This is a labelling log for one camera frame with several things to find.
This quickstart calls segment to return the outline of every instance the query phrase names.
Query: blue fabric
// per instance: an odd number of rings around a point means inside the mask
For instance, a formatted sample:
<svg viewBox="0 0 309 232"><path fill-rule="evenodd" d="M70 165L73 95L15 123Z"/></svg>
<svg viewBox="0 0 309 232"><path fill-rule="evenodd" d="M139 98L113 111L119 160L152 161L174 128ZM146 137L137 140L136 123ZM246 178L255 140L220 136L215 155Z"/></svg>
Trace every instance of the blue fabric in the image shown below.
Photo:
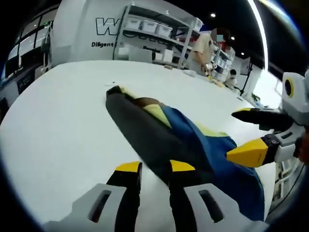
<svg viewBox="0 0 309 232"><path fill-rule="evenodd" d="M264 221L264 191L256 171L226 160L226 153L237 147L236 143L229 136L205 136L177 109L160 107L178 138L202 147L215 174L214 185L238 203L243 215Z"/></svg>

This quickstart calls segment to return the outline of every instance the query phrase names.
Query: black cable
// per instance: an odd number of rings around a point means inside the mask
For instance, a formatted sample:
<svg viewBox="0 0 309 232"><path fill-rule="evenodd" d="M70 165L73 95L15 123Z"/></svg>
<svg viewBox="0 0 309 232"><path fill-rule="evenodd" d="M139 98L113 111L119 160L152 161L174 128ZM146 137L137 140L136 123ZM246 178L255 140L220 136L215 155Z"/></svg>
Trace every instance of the black cable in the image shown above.
<svg viewBox="0 0 309 232"><path fill-rule="evenodd" d="M296 178L296 180L295 180L293 186L291 187L290 191L288 192L288 194L283 198L283 200L271 212L269 212L268 215L270 215L272 212L274 212L282 204L282 202L289 196L289 194L291 193L292 189L294 188L296 182L298 181L298 179L299 179L299 177L300 177L300 175L301 175L301 173L302 173L302 171L304 169L304 166L305 165L303 164L303 166L302 166L302 168L301 168L301 170L300 170L300 172L298 174L298 177Z"/></svg>

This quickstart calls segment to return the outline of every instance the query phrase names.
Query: white tabletop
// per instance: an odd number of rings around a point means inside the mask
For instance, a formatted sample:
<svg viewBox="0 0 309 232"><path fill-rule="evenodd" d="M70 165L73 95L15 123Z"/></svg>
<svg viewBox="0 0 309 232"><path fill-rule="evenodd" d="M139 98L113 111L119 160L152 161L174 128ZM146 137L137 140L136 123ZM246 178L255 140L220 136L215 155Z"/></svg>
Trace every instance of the white tabletop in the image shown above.
<svg viewBox="0 0 309 232"><path fill-rule="evenodd" d="M231 116L251 107L246 101L180 70L128 61L59 65L21 94L0 126L0 152L8 175L39 223L61 220L73 201L97 183L106 183L118 165L140 160L105 108L106 91L113 85L175 107L192 121L228 133L238 145L266 134ZM264 186L266 216L275 164L257 172ZM168 188L149 169L142 174L136 231L174 231Z"/></svg>

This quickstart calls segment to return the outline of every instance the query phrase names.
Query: robotic arm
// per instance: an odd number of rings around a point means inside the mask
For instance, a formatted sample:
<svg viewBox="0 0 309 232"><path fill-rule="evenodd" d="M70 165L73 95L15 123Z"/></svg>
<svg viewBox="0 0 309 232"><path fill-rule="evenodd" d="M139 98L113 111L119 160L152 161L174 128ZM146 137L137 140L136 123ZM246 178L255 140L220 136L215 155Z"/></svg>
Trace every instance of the robotic arm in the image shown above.
<svg viewBox="0 0 309 232"><path fill-rule="evenodd" d="M245 108L232 115L244 122L259 124L262 130L274 129L274 132L229 151L228 160L259 167L297 156L305 127L309 126L309 71L305 78L297 73L284 73L282 112Z"/></svg>

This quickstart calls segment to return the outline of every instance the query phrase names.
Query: black fabric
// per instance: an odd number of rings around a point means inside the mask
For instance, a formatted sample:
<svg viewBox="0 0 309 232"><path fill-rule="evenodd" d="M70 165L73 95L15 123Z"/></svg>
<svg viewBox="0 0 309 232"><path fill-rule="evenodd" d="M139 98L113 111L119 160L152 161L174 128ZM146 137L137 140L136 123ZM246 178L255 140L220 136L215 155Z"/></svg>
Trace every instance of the black fabric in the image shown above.
<svg viewBox="0 0 309 232"><path fill-rule="evenodd" d="M119 89L113 88L107 94L106 108L110 116L143 162L162 181L168 184L166 169L172 159L212 173L208 160L199 148L188 148L170 128L134 105L127 95L117 92Z"/></svg>

